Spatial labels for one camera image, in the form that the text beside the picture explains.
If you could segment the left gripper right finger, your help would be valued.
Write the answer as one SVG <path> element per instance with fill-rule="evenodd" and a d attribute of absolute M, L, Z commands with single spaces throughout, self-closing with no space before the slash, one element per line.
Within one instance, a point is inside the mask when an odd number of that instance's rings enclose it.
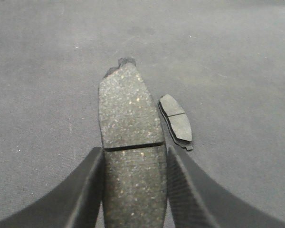
<path fill-rule="evenodd" d="M 177 228 L 285 228 L 214 181 L 183 150 L 169 147 L 168 199 Z"/>

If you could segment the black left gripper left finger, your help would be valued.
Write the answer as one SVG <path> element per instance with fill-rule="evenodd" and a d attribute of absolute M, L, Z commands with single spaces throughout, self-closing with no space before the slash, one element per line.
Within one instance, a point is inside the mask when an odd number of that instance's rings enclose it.
<path fill-rule="evenodd" d="M 104 185 L 104 155 L 94 147 L 52 191 L 0 221 L 0 228 L 94 228 Z"/>

